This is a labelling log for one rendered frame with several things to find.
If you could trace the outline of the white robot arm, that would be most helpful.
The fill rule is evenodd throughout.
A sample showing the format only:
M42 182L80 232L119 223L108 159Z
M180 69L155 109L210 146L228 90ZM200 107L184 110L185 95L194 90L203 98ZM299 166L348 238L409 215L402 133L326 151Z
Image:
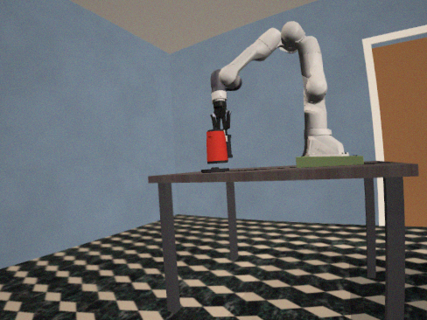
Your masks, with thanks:
M298 51L299 55L304 83L303 157L349 156L348 152L344 154L342 143L332 137L332 131L327 128L324 98L327 85L319 43L313 36L305 36L304 30L297 22L286 23L281 33L276 28L270 28L229 65L213 71L212 104L215 101L226 101L227 91L236 91L242 86L239 72L250 61L266 60L278 47L287 53ZM332 155L318 156L320 154Z

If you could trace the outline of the red electric kettle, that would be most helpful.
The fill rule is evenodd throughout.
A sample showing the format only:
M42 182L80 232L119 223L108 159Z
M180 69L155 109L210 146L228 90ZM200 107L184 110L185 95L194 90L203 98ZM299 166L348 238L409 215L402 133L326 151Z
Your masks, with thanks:
M207 163L228 163L228 159L233 157L231 135L227 135L226 142L224 129L213 128L208 131L206 133Z

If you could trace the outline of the dark grey round disc with center stud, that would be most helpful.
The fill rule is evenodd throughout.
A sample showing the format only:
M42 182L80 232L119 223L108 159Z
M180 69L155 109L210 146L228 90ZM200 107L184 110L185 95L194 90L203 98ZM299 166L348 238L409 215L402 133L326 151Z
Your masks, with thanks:
M220 169L219 167L213 167L210 170L201 170L202 173L223 172L223 171L229 171L229 168Z

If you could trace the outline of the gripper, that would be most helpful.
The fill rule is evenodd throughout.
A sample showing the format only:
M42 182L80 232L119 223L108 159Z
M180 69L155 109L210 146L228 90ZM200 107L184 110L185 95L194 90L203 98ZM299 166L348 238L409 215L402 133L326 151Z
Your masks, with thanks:
M226 137L226 142L228 141L228 129L230 129L230 115L231 111L227 110L227 103L225 101L215 101L213 103L214 112L211 116L213 127L221 129L221 120L224 129L224 134ZM216 112L217 111L217 112ZM226 119L227 113L227 119ZM216 120L215 120L216 116ZM224 117L225 116L225 117Z

